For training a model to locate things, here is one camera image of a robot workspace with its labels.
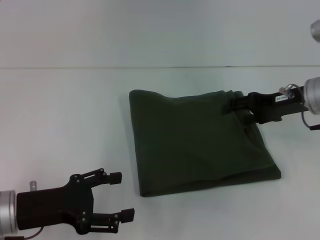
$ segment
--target folded towel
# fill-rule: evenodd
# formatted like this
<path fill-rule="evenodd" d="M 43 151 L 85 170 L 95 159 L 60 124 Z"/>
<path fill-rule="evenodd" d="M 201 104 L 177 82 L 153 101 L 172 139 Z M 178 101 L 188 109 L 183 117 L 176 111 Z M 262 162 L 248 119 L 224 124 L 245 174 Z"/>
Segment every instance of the folded towel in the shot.
<path fill-rule="evenodd" d="M 242 92 L 129 94 L 140 195 L 151 197 L 281 178 L 247 110 L 223 114 Z"/>

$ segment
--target sticker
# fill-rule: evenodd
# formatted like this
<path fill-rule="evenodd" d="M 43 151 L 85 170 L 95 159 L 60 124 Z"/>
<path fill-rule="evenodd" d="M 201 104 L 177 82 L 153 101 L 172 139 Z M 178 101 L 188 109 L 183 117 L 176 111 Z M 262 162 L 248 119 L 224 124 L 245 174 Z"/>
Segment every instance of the sticker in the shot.
<path fill-rule="evenodd" d="M 287 100 L 287 99 L 289 99 L 289 98 L 286 95 L 280 95 L 280 96 L 275 97 L 275 102 L 280 102 L 280 101 Z"/>

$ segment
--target white table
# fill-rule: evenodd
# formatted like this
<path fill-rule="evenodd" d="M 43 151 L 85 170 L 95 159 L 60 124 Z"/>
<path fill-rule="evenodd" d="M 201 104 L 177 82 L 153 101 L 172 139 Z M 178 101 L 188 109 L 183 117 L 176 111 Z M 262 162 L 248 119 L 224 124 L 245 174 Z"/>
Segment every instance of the white table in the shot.
<path fill-rule="evenodd" d="M 38 189 L 60 187 L 72 174 L 101 167 L 122 172 L 122 184 L 94 188 L 94 211 L 135 208 L 134 222 L 121 224 L 118 234 L 84 236 L 66 224 L 49 226 L 38 240 L 316 240 L 320 133 L 305 128 L 299 114 L 260 126 L 281 180 L 143 198 L 128 96 L 133 89 L 168 97 L 274 93 L 319 73 L 320 67 L 1 69 L 0 190 L 25 192 L 31 180 Z"/>

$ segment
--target black bracket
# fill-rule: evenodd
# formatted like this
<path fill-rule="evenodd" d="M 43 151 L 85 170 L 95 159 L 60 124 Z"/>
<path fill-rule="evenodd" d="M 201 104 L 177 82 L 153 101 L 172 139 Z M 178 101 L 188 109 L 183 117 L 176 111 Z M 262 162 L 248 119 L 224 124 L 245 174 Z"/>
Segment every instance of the black bracket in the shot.
<path fill-rule="evenodd" d="M 308 108 L 301 104 L 302 96 L 299 90 L 293 88 L 290 91 L 293 97 L 288 99 L 279 92 L 273 94 L 251 92 L 247 96 L 231 99 L 222 111 L 227 114 L 231 111 L 249 110 L 252 114 L 243 120 L 245 124 L 279 122 L 284 115 L 308 111 Z"/>
<path fill-rule="evenodd" d="M 102 184 L 120 184 L 121 172 L 107 175 L 103 168 L 74 174 L 59 188 L 18 193 L 16 219 L 19 230 L 56 224 L 72 225 L 80 235 L 89 232 L 117 233 L 119 223 L 134 220 L 133 208 L 112 214 L 93 213 L 92 189 Z"/>

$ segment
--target white surface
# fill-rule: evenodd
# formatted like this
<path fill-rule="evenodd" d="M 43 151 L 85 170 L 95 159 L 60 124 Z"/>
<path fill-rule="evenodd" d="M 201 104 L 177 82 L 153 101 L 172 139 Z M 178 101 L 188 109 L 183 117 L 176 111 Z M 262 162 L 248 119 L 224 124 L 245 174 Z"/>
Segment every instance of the white surface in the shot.
<path fill-rule="evenodd" d="M 318 0 L 1 0 L 0 67 L 320 65 Z"/>
<path fill-rule="evenodd" d="M 299 114 L 261 126 L 281 180 L 142 198 L 128 94 L 273 93 L 288 83 L 303 85 L 319 72 L 320 67 L 2 69 L 0 189 L 28 191 L 30 180 L 39 189 L 60 187 L 70 175 L 100 167 L 122 172 L 122 184 L 94 190 L 94 210 L 135 208 L 134 222 L 121 224 L 118 234 L 85 236 L 68 225 L 50 226 L 39 240 L 317 240 L 320 134 L 305 128 Z"/>

